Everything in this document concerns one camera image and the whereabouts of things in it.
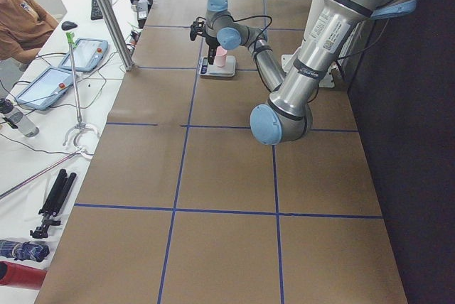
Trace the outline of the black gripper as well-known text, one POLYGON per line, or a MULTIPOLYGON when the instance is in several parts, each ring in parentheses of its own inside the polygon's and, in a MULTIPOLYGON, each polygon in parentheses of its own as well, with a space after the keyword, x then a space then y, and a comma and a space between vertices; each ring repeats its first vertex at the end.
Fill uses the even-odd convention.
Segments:
POLYGON ((217 48, 219 46, 218 39, 216 37, 212 36, 206 36, 205 37, 205 43, 208 45, 209 50, 208 50, 208 64, 215 64, 215 59, 217 56, 217 48))

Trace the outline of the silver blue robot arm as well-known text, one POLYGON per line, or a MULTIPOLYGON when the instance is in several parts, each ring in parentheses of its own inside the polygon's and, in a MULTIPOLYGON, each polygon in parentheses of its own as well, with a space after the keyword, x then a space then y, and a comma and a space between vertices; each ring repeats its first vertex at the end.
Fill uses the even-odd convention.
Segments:
POLYGON ((226 50, 244 46, 270 90, 267 102, 256 106, 250 115, 251 132, 260 143, 295 141, 308 132, 312 125, 309 98, 360 22, 404 16, 417 5, 417 0, 322 1, 323 9, 296 49, 288 70, 274 58, 263 31, 233 20, 228 0, 207 1, 201 35, 209 46, 208 62, 213 63, 219 46, 226 50))

